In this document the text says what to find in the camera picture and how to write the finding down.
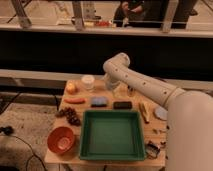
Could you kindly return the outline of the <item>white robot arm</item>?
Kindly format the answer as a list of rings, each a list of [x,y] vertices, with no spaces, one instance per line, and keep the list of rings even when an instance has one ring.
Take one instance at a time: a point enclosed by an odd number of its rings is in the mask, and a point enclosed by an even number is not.
[[[129,65],[125,53],[105,61],[106,86],[126,83],[168,111],[165,171],[213,171],[213,97],[137,73]]]

